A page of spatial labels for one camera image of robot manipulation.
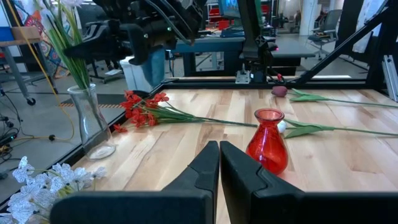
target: pink tulip bud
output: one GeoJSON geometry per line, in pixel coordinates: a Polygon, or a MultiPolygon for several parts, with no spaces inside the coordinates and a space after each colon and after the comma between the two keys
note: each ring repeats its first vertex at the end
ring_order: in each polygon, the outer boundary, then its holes
{"type": "Polygon", "coordinates": [[[287,94],[287,88],[285,86],[274,86],[272,87],[271,93],[278,97],[285,97],[287,94]]]}

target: red vase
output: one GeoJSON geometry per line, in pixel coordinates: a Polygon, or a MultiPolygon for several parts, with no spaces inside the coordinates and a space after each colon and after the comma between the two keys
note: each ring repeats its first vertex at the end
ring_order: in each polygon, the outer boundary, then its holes
{"type": "Polygon", "coordinates": [[[259,109],[254,115],[260,125],[251,139],[246,153],[271,173],[280,174],[287,167],[288,154],[277,125],[285,115],[275,109],[259,109]]]}

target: wooden table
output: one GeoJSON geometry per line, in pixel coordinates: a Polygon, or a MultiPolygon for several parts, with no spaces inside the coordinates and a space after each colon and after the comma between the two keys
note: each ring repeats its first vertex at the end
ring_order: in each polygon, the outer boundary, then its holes
{"type": "MultiPolygon", "coordinates": [[[[342,103],[291,103],[270,90],[165,90],[176,108],[197,116],[256,124],[254,111],[278,108],[286,118],[331,126],[398,132],[398,110],[342,103]]],[[[308,91],[363,102],[395,104],[373,90],[308,91]]],[[[160,190],[181,173],[210,140],[227,140],[245,150],[255,128],[221,124],[165,124],[115,134],[117,151],[105,166],[101,190],[160,190]]],[[[346,131],[323,132],[285,141],[288,168],[281,178],[305,191],[384,191],[398,188],[398,139],[346,131]]],[[[229,223],[221,183],[217,223],[229,223]]]]}

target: yellow cable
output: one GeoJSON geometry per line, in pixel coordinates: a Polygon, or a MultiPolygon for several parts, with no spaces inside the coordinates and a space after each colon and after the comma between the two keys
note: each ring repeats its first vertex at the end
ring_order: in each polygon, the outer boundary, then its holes
{"type": "MultiPolygon", "coordinates": [[[[55,96],[55,99],[56,99],[56,101],[57,101],[57,103],[58,103],[58,106],[61,108],[62,112],[68,117],[68,119],[69,119],[69,121],[70,121],[70,124],[71,124],[71,126],[72,126],[72,136],[71,136],[70,138],[68,138],[68,139],[62,139],[62,138],[57,138],[57,137],[55,137],[55,139],[61,140],[61,141],[69,141],[69,140],[71,140],[71,139],[75,136],[75,125],[73,125],[73,121],[72,121],[72,119],[70,118],[70,115],[63,109],[63,106],[61,105],[61,101],[60,101],[58,95],[56,94],[56,92],[55,92],[55,90],[54,90],[52,84],[51,84],[50,78],[49,78],[49,76],[47,75],[47,72],[45,72],[44,67],[43,67],[43,65],[41,64],[40,60],[37,58],[37,56],[36,56],[36,54],[35,54],[35,52],[34,52],[32,46],[30,45],[29,40],[28,40],[27,37],[25,36],[25,32],[22,30],[21,25],[19,24],[19,19],[17,18],[16,13],[15,13],[14,9],[12,8],[11,3],[10,3],[9,0],[7,0],[7,4],[8,4],[8,7],[10,8],[10,10],[11,10],[11,13],[12,13],[12,16],[14,17],[14,20],[17,22],[18,28],[19,28],[19,30],[20,30],[22,36],[24,37],[24,39],[25,39],[25,41],[26,41],[26,43],[27,43],[27,45],[28,45],[30,51],[32,52],[33,57],[36,59],[36,62],[39,64],[39,67],[40,67],[41,71],[43,72],[45,78],[47,79],[48,83],[50,84],[52,93],[53,93],[54,96],[55,96]]],[[[48,138],[49,138],[49,136],[34,136],[34,137],[31,137],[31,138],[17,138],[17,139],[15,139],[14,141],[26,140],[26,139],[48,139],[48,138]]]]}

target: glass vase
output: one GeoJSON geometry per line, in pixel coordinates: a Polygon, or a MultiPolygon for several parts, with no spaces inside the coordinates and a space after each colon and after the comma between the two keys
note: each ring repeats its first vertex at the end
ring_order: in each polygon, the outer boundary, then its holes
{"type": "Polygon", "coordinates": [[[79,115],[81,144],[89,160],[110,156],[115,150],[111,131],[98,108],[95,84],[86,90],[73,86],[68,89],[79,115]]]}
{"type": "Polygon", "coordinates": [[[285,115],[275,109],[259,109],[254,115],[260,125],[246,149],[246,154],[271,173],[278,175],[286,169],[288,163],[288,154],[277,127],[285,115]]]}

